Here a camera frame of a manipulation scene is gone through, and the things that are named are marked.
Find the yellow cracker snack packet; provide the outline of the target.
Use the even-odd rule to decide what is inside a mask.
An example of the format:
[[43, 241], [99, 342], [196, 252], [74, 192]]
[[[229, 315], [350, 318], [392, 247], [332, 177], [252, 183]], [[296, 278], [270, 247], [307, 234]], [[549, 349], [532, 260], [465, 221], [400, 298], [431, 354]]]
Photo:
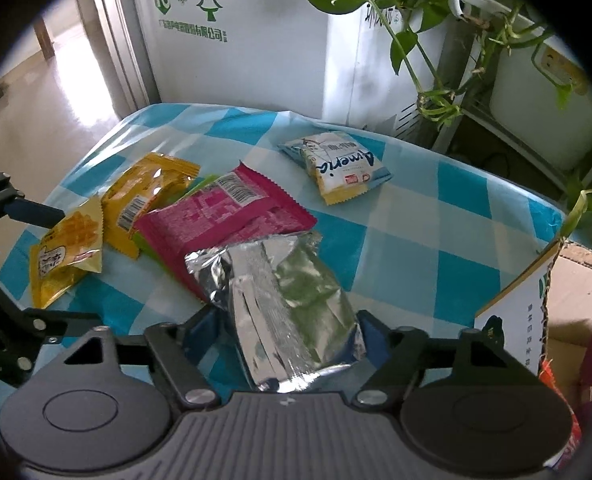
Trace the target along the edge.
[[46, 309], [88, 273], [102, 271], [103, 211], [95, 195], [46, 232], [29, 252], [32, 306]]

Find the silver foil snack bag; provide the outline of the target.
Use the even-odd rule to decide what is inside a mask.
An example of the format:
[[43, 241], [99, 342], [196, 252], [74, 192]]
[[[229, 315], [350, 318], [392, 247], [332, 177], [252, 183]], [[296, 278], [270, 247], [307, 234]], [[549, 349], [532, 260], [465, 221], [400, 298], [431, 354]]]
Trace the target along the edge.
[[316, 231], [192, 252], [186, 270], [226, 312], [260, 391], [306, 391], [366, 356], [356, 311], [319, 256]]

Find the green Ameria snack packet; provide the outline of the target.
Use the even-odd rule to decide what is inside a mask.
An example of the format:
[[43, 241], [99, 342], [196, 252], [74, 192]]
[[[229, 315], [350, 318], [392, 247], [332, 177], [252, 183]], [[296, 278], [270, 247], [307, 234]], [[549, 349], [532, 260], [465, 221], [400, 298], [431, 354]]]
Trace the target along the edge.
[[[208, 174], [208, 176], [206, 176], [204, 178], [202, 178], [202, 177], [196, 178], [185, 191], [177, 192], [176, 194], [170, 195], [167, 198], [165, 198], [160, 203], [158, 208], [165, 208], [165, 207], [171, 206], [171, 205], [177, 203], [179, 200], [182, 200], [182, 198], [185, 198], [185, 196], [191, 196], [191, 195], [197, 193], [202, 188], [206, 188], [206, 186], [210, 185], [212, 182], [217, 180], [217, 178], [218, 178], [218, 174]], [[145, 239], [145, 237], [142, 233], [140, 233], [137, 230], [134, 230], [132, 233], [132, 241], [134, 244], [136, 244], [136, 247], [139, 248], [139, 250], [140, 250], [140, 252], [142, 252], [142, 254], [147, 255], [148, 258], [151, 258], [156, 263], [158, 263], [166, 272], [169, 272], [169, 269], [167, 268], [166, 263], [164, 263], [162, 261], [162, 257], [156, 252], [156, 250], [151, 246], [151, 244]]]

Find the orange red snack bag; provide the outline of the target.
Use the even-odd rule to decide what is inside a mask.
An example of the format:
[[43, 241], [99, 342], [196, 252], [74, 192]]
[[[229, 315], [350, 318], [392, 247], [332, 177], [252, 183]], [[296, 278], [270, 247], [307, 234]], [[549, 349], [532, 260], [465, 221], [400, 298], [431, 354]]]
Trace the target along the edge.
[[558, 451], [558, 454], [554, 455], [550, 460], [546, 462], [546, 466], [554, 471], [560, 471], [565, 469], [569, 462], [576, 454], [581, 444], [582, 431], [579, 425], [578, 418], [572, 409], [572, 406], [567, 401], [566, 397], [562, 393], [562, 390], [558, 388], [556, 379], [552, 370], [552, 361], [545, 359], [541, 363], [540, 372], [538, 374], [540, 382], [547, 386], [553, 394], [555, 400], [556, 414], [562, 421], [562, 428], [564, 428], [565, 438], [562, 448]]

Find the white blue Ameria packet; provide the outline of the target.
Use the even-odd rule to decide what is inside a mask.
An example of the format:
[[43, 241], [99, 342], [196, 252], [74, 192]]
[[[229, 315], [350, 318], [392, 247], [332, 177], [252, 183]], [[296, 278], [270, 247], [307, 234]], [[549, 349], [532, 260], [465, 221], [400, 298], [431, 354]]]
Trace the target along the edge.
[[305, 168], [328, 206], [353, 200], [392, 177], [374, 151], [341, 131], [303, 136], [280, 149]]

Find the blue white checkered tablecloth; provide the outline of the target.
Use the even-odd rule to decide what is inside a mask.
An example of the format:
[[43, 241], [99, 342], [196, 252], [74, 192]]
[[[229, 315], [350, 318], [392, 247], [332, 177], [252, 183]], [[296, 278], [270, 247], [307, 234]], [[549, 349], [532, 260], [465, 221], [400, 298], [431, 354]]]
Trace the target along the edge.
[[236, 390], [353, 396], [383, 360], [358, 313], [436, 338], [494, 326], [531, 373], [550, 367], [561, 211], [396, 139], [290, 112], [152, 105], [55, 190], [78, 243], [31, 233], [0, 281], [23, 306], [96, 314], [142, 335], [207, 309], [183, 355]]

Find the pink snack packet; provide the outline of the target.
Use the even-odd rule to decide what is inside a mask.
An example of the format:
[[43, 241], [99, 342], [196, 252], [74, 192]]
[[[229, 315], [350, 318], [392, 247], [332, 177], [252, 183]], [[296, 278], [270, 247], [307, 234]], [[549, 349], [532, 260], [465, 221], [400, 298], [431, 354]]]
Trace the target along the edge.
[[185, 256], [269, 235], [309, 231], [316, 223], [279, 185], [241, 164], [197, 193], [144, 214], [134, 229], [162, 257], [169, 272], [205, 300], [186, 270]]

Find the yellow orange snack packet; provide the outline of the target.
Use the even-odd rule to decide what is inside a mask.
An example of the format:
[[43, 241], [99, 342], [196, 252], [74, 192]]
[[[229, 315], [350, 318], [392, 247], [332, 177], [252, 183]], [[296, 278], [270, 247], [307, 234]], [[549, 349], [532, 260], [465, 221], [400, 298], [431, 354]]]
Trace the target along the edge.
[[128, 168], [104, 193], [104, 240], [136, 259], [136, 220], [182, 196], [198, 177], [200, 165], [174, 156], [148, 153]]

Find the cardboard box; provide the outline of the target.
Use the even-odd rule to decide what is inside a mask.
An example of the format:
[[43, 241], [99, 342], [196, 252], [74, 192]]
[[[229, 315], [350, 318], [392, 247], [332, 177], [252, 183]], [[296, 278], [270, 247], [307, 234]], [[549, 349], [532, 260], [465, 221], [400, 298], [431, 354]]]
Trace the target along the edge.
[[541, 363], [551, 360], [558, 388], [576, 414], [580, 367], [592, 337], [592, 250], [554, 240], [476, 313], [474, 327], [537, 377]]

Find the grey refrigerator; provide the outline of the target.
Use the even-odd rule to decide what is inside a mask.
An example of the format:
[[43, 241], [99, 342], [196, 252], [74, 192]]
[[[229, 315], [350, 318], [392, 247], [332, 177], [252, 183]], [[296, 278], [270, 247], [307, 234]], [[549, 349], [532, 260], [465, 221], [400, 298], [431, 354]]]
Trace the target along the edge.
[[139, 20], [136, 0], [94, 0], [110, 66], [117, 80], [114, 96], [125, 117], [160, 101]]

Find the white plant pot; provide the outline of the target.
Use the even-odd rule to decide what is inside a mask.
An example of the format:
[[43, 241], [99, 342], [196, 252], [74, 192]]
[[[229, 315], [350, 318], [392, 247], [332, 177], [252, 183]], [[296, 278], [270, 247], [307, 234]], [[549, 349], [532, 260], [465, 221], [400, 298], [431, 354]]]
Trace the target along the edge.
[[506, 34], [489, 108], [548, 164], [574, 169], [592, 150], [592, 85], [566, 44], [518, 16]]

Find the green pothos plant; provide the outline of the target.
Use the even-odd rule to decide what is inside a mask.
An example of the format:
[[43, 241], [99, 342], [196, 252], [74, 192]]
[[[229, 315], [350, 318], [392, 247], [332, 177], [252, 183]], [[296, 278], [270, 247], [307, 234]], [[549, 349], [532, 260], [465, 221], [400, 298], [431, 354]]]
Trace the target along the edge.
[[[502, 32], [509, 32], [510, 24], [503, 25], [501, 30], [486, 32], [477, 25], [462, 25], [452, 14], [449, 0], [307, 0], [315, 9], [328, 15], [347, 15], [367, 6], [371, 15], [383, 25], [388, 26], [392, 14], [398, 14], [402, 25], [390, 36], [389, 58], [394, 70], [408, 64], [410, 53], [420, 44], [422, 32], [438, 25], [446, 25], [448, 31], [463, 29], [474, 38], [484, 38], [485, 47], [482, 58], [489, 61], [497, 51], [496, 42]], [[548, 35], [555, 35], [553, 28], [522, 0], [494, 0], [508, 6], [514, 11], [523, 11], [528, 18], [544, 26]], [[413, 143], [432, 148], [438, 130], [450, 125], [461, 116], [461, 107], [456, 104], [456, 97], [464, 93], [465, 88], [459, 84], [458, 77], [450, 68], [443, 68], [441, 62], [454, 62], [458, 55], [464, 53], [465, 46], [461, 39], [446, 39], [438, 65], [432, 69], [433, 84], [427, 89], [416, 92], [416, 112], [411, 116], [403, 116], [400, 128], [392, 136], [407, 139]], [[592, 183], [581, 185], [579, 179], [573, 178], [567, 185], [562, 196], [567, 208], [564, 222], [565, 235], [584, 234], [592, 245]]]

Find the white metal plant stand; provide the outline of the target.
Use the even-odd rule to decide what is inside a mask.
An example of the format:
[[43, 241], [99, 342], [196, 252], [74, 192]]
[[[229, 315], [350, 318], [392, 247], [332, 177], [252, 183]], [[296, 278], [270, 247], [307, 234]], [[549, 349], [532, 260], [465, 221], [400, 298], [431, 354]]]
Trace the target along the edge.
[[464, 86], [462, 114], [438, 130], [433, 151], [466, 162], [549, 198], [564, 195], [573, 178], [592, 183], [592, 85], [555, 35], [494, 0], [449, 0], [462, 25], [501, 30], [497, 51], [482, 58], [484, 38], [452, 30], [465, 51], [443, 60]]

